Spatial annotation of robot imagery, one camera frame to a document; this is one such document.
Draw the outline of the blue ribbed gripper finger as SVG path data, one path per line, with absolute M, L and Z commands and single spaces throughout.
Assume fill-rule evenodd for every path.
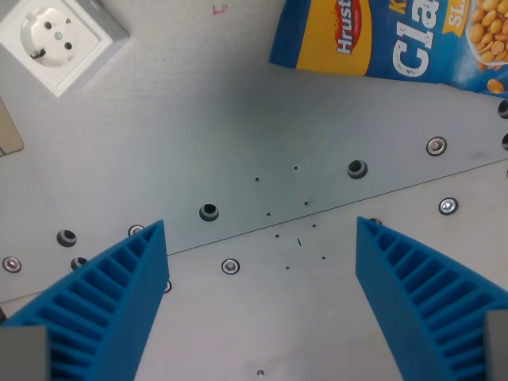
M 507 292 L 400 232 L 358 217 L 356 277 L 404 380 L 485 380 L 485 317 Z
M 157 221 L 77 267 L 4 326 L 45 329 L 51 380 L 132 380 L 169 280 Z

